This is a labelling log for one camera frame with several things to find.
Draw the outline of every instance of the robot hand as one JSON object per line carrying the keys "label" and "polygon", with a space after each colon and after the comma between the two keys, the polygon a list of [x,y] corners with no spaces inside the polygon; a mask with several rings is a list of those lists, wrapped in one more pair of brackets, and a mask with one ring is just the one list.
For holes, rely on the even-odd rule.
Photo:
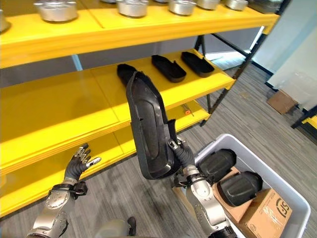
{"label": "robot hand", "polygon": [[73,210],[78,196],[86,195],[88,188],[84,181],[78,182],[81,174],[98,163],[101,158],[97,157],[89,161],[90,150],[88,144],[84,144],[68,163],[64,181],[53,186],[45,201],[44,209],[36,218],[32,230],[27,238],[57,238],[67,229],[67,216]]}
{"label": "robot hand", "polygon": [[178,160],[181,162],[183,169],[188,166],[195,165],[194,154],[186,140],[183,140],[180,137],[178,137],[177,143],[173,140],[170,140],[168,145],[174,151]]}
{"label": "robot hand", "polygon": [[69,161],[66,170],[65,170],[65,176],[64,176],[64,181],[69,180],[71,181],[72,179],[76,180],[76,182],[79,180],[81,174],[91,167],[92,165],[95,165],[96,163],[100,162],[101,158],[97,157],[91,161],[90,158],[91,156],[89,153],[91,150],[88,149],[88,144],[85,143],[79,149],[76,151],[74,156],[71,158]]}
{"label": "robot hand", "polygon": [[220,203],[213,195],[211,185],[198,171],[192,150],[185,140],[169,141],[170,148],[180,160],[187,179],[186,197],[195,210],[199,224],[209,238],[236,238],[236,234]]}

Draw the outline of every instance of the shelving unit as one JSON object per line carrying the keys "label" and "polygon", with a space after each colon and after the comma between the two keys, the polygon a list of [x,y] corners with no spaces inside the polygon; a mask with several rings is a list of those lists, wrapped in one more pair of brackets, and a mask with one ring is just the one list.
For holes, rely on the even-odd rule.
{"label": "shelving unit", "polygon": [[[77,19],[53,24],[40,19],[33,0],[1,1],[11,27],[1,34],[0,67],[260,26],[268,34],[279,18],[250,8],[233,11],[223,5],[214,11],[195,8],[191,16],[183,17],[153,1],[147,16],[128,18],[115,5],[99,0],[77,3]],[[202,36],[198,39],[196,49],[203,43]],[[168,118],[176,118],[177,131],[207,120],[212,111],[207,113],[194,100],[219,89],[227,92],[248,63],[246,60],[233,78],[214,65],[210,77],[199,78],[182,62],[180,52],[165,57],[176,60],[187,72],[184,81],[167,81],[150,58],[127,63],[151,78],[163,97]],[[185,115],[184,103],[192,114]],[[125,88],[116,75],[116,65],[3,88],[1,110],[1,217],[44,197],[62,180],[69,159],[84,142],[90,144],[92,156],[103,159],[84,172],[83,178],[135,153]]]}
{"label": "shelving unit", "polygon": [[233,11],[222,5],[215,11],[196,7],[191,16],[183,17],[153,1],[147,16],[129,18],[120,15],[116,5],[78,0],[78,19],[52,24],[41,20],[33,2],[1,1],[1,9],[12,24],[1,36],[1,68],[207,33],[271,27],[278,19],[275,14],[261,14],[250,8]]}
{"label": "shelving unit", "polygon": [[[126,63],[150,75],[167,110],[234,83],[215,65],[211,76],[199,78],[182,62],[180,52],[165,56],[186,70],[185,80],[169,82],[151,58]],[[108,65],[3,88],[2,175],[128,126],[129,106],[116,68]]]}
{"label": "shelving unit", "polygon": [[306,121],[303,121],[303,123],[308,122],[310,125],[315,127],[317,129],[317,116],[314,116],[312,118],[307,118]]}
{"label": "shelving unit", "polygon": [[[176,118],[177,131],[209,117],[209,114],[197,102],[191,101],[187,105],[192,112],[190,115],[185,115],[181,106],[167,111],[169,118]],[[100,156],[102,161],[84,172],[81,178],[136,152],[130,126],[98,137],[88,143],[92,156]],[[63,180],[66,165],[76,150],[77,147],[70,148],[7,174],[6,183],[1,187],[1,216],[46,196],[53,185]]]}

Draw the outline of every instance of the silver metal container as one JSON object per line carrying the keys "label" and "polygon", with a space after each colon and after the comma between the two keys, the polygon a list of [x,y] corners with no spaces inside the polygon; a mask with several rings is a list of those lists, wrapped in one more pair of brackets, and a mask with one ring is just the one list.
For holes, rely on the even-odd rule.
{"label": "silver metal container", "polygon": [[248,1],[246,0],[226,0],[225,5],[228,8],[236,11],[243,11],[248,5]]}
{"label": "silver metal container", "polygon": [[9,27],[10,23],[6,21],[3,11],[0,9],[0,32],[8,29]]}
{"label": "silver metal container", "polygon": [[169,0],[154,0],[154,1],[157,1],[159,3],[168,3],[169,2]]}
{"label": "silver metal container", "polygon": [[192,0],[171,0],[169,10],[178,15],[191,15],[196,3]]}
{"label": "silver metal container", "polygon": [[197,0],[197,6],[207,9],[215,10],[220,0]]}
{"label": "silver metal container", "polygon": [[77,17],[76,2],[67,0],[38,0],[34,3],[45,21],[70,21]]}
{"label": "silver metal container", "polygon": [[106,2],[106,3],[116,3],[116,0],[100,0],[102,2]]}
{"label": "silver metal container", "polygon": [[147,14],[148,0],[117,0],[119,13],[125,16],[141,17]]}

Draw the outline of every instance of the storage bin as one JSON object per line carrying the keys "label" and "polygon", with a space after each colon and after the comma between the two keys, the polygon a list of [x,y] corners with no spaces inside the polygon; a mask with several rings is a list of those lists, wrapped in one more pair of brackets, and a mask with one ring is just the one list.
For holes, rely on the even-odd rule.
{"label": "storage bin", "polygon": [[[235,167],[239,171],[254,171],[264,180],[263,189],[272,187],[293,209],[292,215],[283,231],[281,238],[300,238],[306,228],[311,208],[305,198],[302,197],[291,185],[274,172],[258,156],[243,145],[237,138],[230,134],[222,134],[215,141],[208,144],[196,156],[197,164],[206,155],[220,149],[231,149],[237,154]],[[238,238],[245,238],[232,224]]]}

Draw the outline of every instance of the brown cardboard box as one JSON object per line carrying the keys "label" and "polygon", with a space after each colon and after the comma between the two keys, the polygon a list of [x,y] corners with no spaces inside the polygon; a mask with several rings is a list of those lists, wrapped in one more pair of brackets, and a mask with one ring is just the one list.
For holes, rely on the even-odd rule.
{"label": "brown cardboard box", "polygon": [[279,90],[272,97],[270,97],[267,103],[281,114],[287,113],[297,104],[294,99],[292,99],[282,90]]}
{"label": "brown cardboard box", "polygon": [[261,191],[237,225],[248,238],[279,238],[292,209],[270,188]]}
{"label": "brown cardboard box", "polygon": [[[233,175],[235,175],[237,173],[239,173],[239,171],[235,167],[232,167],[231,168],[231,172],[228,173],[221,180],[226,179],[228,177],[231,177],[231,176],[233,176]],[[217,184],[216,183],[212,185],[212,191],[213,191],[214,197],[218,200],[218,202],[224,208],[228,218],[235,224],[239,223],[239,221],[243,217],[244,213],[247,211],[247,209],[248,209],[248,207],[249,207],[249,205],[251,204],[252,201],[251,200],[247,201],[247,202],[243,203],[242,205],[240,205],[238,207],[231,207],[220,196],[219,191],[217,189]]]}

